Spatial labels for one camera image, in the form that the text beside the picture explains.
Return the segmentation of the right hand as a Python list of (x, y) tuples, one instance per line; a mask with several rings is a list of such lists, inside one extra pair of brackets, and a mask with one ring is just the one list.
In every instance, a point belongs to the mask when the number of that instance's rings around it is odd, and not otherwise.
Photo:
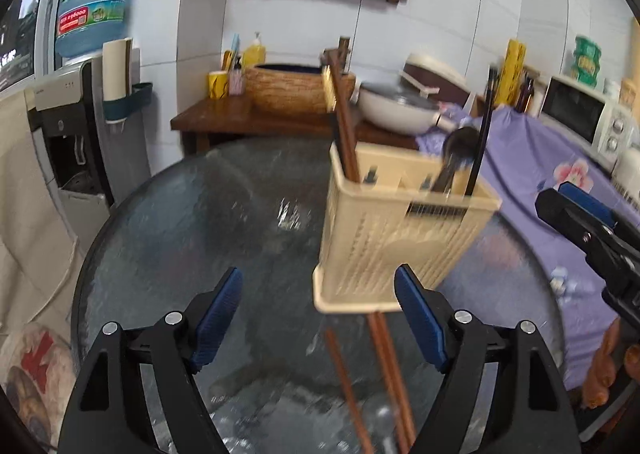
[[(620, 345), (620, 318), (608, 327), (600, 348), (594, 353), (586, 379), (582, 384), (582, 405), (598, 408), (606, 403), (609, 388), (614, 384), (620, 367), (616, 367), (613, 352)], [(639, 344), (631, 344), (624, 354), (627, 375), (639, 383)]]

